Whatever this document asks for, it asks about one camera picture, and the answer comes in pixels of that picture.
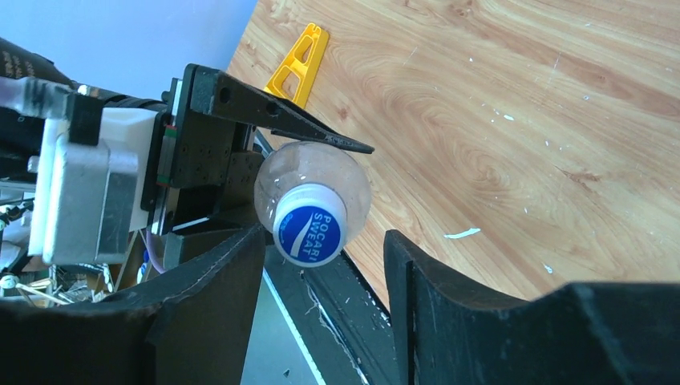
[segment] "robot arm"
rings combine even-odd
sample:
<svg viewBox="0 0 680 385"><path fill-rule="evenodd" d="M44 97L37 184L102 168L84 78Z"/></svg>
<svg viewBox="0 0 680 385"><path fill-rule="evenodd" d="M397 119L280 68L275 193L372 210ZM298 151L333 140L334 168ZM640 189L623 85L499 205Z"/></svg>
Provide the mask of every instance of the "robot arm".
<svg viewBox="0 0 680 385"><path fill-rule="evenodd" d="M2 161L14 165L3 177L35 182L28 252L47 263L120 263L130 231L147 227L161 235L202 217L252 223L256 127L373 152L220 70L189 64L161 100L137 99L75 83L5 40L0 48L12 63L0 78L0 145L11 154ZM32 156L37 175L26 171Z"/></svg>

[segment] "bottle cap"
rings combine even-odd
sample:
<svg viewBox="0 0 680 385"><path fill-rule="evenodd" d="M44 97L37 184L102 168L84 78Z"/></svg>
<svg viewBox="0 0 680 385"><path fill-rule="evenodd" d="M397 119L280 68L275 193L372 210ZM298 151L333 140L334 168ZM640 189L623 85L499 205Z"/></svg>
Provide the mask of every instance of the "bottle cap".
<svg viewBox="0 0 680 385"><path fill-rule="evenodd" d="M316 267L337 257L345 246L347 210L342 198L322 184L301 184L279 201L273 238L292 263Z"/></svg>

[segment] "wood grain surface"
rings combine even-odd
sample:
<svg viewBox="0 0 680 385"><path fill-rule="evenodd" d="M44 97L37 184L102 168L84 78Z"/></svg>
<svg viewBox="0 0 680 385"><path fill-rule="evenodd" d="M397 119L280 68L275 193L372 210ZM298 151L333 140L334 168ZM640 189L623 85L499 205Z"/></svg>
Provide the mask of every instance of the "wood grain surface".
<svg viewBox="0 0 680 385"><path fill-rule="evenodd" d="M306 109L376 147L347 251L385 303L388 229L522 298L678 280L680 2L260 0L229 73L263 87L309 22Z"/></svg>

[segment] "plastic bottle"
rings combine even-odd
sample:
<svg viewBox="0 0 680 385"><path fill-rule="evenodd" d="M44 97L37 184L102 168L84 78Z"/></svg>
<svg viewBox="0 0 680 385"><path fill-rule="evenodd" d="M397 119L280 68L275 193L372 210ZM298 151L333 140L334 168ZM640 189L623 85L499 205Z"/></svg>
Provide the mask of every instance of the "plastic bottle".
<svg viewBox="0 0 680 385"><path fill-rule="evenodd" d="M315 267L337 257L366 224L370 184L363 168L328 144L294 142L262 164L255 209L284 257Z"/></svg>

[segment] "purple cable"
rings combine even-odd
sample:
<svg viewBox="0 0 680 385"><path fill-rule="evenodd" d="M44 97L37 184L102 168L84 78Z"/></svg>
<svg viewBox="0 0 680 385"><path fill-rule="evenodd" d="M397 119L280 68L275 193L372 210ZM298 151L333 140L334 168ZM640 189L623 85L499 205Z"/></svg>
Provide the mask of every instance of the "purple cable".
<svg viewBox="0 0 680 385"><path fill-rule="evenodd" d="M160 263L160 261L158 260L158 256L156 255L156 249L155 249L155 246L153 244L152 234L148 229L146 229L146 238L147 238L147 251L148 251L148 254L149 254L149 261L151 261L153 268L156 269L158 274L165 273L165 268Z"/></svg>

